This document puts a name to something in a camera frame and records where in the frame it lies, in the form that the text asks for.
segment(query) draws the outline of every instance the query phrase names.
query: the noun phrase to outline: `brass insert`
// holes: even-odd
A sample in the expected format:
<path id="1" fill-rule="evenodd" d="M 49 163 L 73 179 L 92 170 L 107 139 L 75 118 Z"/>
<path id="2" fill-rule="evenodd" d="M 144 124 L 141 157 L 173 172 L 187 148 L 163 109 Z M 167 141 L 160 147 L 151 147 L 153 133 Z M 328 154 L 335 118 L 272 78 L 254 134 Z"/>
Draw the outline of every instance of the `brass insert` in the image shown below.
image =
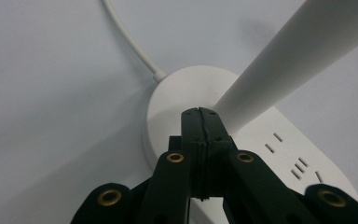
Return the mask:
<path id="1" fill-rule="evenodd" d="M 318 191 L 318 196 L 322 201 L 334 207 L 345 207 L 347 205 L 344 198 L 327 189 L 320 189 Z"/>
<path id="2" fill-rule="evenodd" d="M 238 153 L 237 155 L 237 159 L 239 161 L 243 161 L 243 162 L 252 162 L 254 160 L 253 156 L 247 154 L 247 153 Z"/>
<path id="3" fill-rule="evenodd" d="M 116 189 L 108 189 L 98 196 L 98 203 L 102 206 L 110 206 L 118 203 L 121 199 L 121 192 Z"/>
<path id="4" fill-rule="evenodd" d="M 180 153 L 171 153 L 170 155 L 167 156 L 167 160 L 174 163 L 181 162 L 184 159 L 185 157 Z"/>

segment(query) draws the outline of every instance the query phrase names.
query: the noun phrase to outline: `white cable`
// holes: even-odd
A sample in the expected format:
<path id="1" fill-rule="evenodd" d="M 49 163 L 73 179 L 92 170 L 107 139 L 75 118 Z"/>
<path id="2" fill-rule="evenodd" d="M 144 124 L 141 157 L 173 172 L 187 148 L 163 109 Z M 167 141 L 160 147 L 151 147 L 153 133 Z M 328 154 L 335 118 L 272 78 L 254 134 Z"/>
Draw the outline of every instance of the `white cable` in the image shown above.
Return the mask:
<path id="1" fill-rule="evenodd" d="M 136 41 L 131 37 L 130 33 L 128 32 L 120 17 L 118 16 L 115 7 L 113 6 L 113 3 L 110 0 L 103 0 L 103 3 L 107 11 L 109 12 L 109 15 L 112 18 L 113 22 L 116 24 L 118 30 L 123 34 L 124 38 L 130 44 L 130 46 L 138 55 L 138 57 L 142 60 L 142 62 L 153 72 L 153 79 L 155 79 L 155 81 L 159 83 L 163 78 L 167 76 L 165 72 L 157 67 L 157 65 L 150 59 L 150 57 L 147 56 L 147 54 L 141 49 L 138 43 L 136 43 Z"/>

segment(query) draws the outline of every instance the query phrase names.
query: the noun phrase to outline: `white cylindrical pole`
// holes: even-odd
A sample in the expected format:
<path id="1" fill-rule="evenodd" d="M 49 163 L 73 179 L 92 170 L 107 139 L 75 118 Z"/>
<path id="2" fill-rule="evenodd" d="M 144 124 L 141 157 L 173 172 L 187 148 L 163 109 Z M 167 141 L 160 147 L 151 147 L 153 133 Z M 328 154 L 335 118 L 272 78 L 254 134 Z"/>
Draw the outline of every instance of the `white cylindrical pole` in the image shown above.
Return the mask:
<path id="1" fill-rule="evenodd" d="M 357 46 L 358 0 L 306 1 L 214 110 L 234 134 Z"/>

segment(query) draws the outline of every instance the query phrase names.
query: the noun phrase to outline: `white tabletop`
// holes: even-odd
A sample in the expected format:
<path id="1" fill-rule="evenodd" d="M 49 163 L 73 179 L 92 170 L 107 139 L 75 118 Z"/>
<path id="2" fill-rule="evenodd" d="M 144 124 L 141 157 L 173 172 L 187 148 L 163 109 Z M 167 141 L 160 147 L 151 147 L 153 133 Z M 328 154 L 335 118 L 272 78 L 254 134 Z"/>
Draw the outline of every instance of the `white tabletop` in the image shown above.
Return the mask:
<path id="1" fill-rule="evenodd" d="M 124 1 L 168 74 L 240 74 L 302 1 Z M 142 126 L 156 87 L 102 1 L 0 1 L 0 223 L 68 223 L 96 187 L 151 175 Z M 358 190 L 358 48 L 276 105 Z"/>

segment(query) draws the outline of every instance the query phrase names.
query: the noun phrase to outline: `power cord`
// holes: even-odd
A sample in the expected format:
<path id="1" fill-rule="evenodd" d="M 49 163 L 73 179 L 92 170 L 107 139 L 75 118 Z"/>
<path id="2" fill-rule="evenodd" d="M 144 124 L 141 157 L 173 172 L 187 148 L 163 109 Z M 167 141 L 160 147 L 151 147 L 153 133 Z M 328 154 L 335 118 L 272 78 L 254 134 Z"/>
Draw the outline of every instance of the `power cord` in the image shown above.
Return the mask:
<path id="1" fill-rule="evenodd" d="M 109 12 L 109 15 L 113 22 L 116 24 L 118 30 L 123 34 L 124 38 L 130 44 L 132 49 L 138 55 L 138 57 L 142 60 L 142 62 L 152 71 L 153 79 L 159 83 L 162 79 L 164 79 L 167 75 L 164 71 L 162 71 L 151 59 L 150 57 L 142 50 L 141 46 L 131 37 L 127 28 L 124 26 L 120 17 L 118 16 L 115 7 L 113 6 L 112 1 L 103 0 L 103 3 Z"/>

